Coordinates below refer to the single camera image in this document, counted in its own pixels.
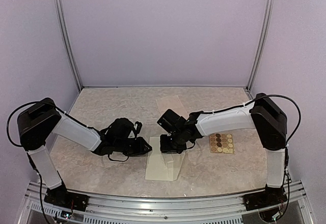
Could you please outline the cream paper envelope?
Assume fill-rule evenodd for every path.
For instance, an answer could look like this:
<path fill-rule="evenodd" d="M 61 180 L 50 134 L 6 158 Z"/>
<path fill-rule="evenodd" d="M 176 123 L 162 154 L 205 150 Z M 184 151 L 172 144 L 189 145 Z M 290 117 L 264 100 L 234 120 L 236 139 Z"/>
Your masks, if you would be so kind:
<path fill-rule="evenodd" d="M 177 180 L 185 152 L 163 154 L 160 151 L 159 137 L 150 137 L 149 145 L 152 147 L 152 151 L 147 156 L 145 179 L 153 181 Z"/>

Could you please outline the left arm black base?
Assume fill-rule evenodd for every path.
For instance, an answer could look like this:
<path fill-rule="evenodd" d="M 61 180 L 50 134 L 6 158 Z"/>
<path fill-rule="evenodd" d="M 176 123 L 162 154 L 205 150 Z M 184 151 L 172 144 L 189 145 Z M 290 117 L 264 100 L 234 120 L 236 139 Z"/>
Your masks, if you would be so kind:
<path fill-rule="evenodd" d="M 88 205 L 89 196 L 85 194 L 68 191 L 65 184 L 47 189 L 44 201 L 62 208 L 85 212 Z"/>

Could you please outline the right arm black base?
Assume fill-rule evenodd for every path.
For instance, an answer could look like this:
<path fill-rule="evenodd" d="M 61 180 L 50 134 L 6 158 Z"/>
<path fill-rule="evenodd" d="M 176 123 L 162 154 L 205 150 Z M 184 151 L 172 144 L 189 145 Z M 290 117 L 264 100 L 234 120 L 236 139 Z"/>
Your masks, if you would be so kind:
<path fill-rule="evenodd" d="M 251 211 L 287 202 L 288 195 L 283 186 L 273 188 L 266 185 L 263 191 L 245 194 L 243 201 L 246 210 Z"/>

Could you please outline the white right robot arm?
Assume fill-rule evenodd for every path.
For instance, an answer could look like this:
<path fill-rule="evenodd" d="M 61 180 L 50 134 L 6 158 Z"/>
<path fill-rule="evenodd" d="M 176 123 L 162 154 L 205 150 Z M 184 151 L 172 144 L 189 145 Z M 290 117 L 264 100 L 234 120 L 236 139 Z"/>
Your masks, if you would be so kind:
<path fill-rule="evenodd" d="M 232 107 L 191 112 L 186 118 L 167 109 L 157 124 L 166 132 L 160 137 L 163 153 L 181 153 L 188 143 L 217 133 L 235 132 L 236 143 L 251 143 L 265 155 L 265 186 L 261 202 L 270 206 L 280 198 L 287 157 L 287 116 L 272 100 L 258 93 L 250 101 Z"/>

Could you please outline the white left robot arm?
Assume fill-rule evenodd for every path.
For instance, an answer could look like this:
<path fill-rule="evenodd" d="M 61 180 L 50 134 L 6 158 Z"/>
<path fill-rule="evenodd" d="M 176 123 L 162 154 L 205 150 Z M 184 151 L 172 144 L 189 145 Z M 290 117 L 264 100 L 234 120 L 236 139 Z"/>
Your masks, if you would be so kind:
<path fill-rule="evenodd" d="M 69 115 L 47 97 L 14 109 L 8 116 L 6 133 L 13 146 L 26 151 L 40 181 L 52 190 L 52 199 L 66 206 L 71 202 L 71 194 L 62 187 L 64 181 L 52 161 L 47 140 L 62 137 L 98 156 L 110 157 L 117 152 L 131 158 L 152 151 L 139 135 L 142 126 L 141 122 L 118 118 L 98 130 Z"/>

